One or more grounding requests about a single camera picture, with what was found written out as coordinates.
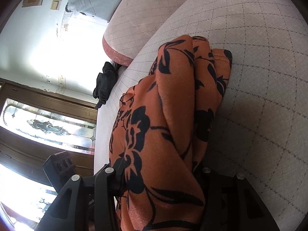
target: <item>round hole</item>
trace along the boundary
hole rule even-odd
[[[58,167],[58,169],[59,169],[60,171],[63,170],[63,167],[62,167],[62,165],[61,165],[59,162],[57,162],[57,167]]]
[[[68,168],[68,163],[67,163],[67,161],[63,159],[62,162],[63,162],[64,167]]]

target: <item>orange floral cloth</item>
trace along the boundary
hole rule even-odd
[[[196,230],[205,198],[193,171],[202,161],[232,55],[204,37],[163,44],[149,75],[128,89],[110,138],[110,164],[124,157],[122,231]]]

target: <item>quilted fabric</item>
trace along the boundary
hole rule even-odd
[[[229,176],[245,174],[279,228],[295,230],[308,211],[308,26],[290,0],[187,0],[99,111],[106,128],[97,143],[107,149],[121,94],[147,75],[161,44],[183,34],[204,36],[211,48],[233,54],[205,164]]]
[[[159,27],[185,1],[122,0],[104,34],[106,54],[119,64],[128,66]]]

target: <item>orange fabric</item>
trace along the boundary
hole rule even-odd
[[[230,76],[232,55],[204,37],[162,45],[149,76],[128,89],[110,138],[110,164],[125,159],[123,231],[195,230],[205,198],[193,171]]]

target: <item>silver screw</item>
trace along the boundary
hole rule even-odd
[[[80,175],[73,175],[72,176],[72,181],[77,181],[80,179]]]
[[[113,168],[113,167],[108,167],[108,168],[105,169],[105,172],[106,172],[107,174],[111,174],[111,173],[113,173],[113,171],[114,171],[114,168]]]
[[[240,173],[238,173],[238,174],[236,175],[236,177],[237,177],[239,180],[244,180],[244,178],[245,178],[245,176],[244,176],[243,174],[240,174]]]
[[[205,172],[206,174],[210,173],[211,172],[211,169],[209,167],[204,167],[202,169],[203,172]]]

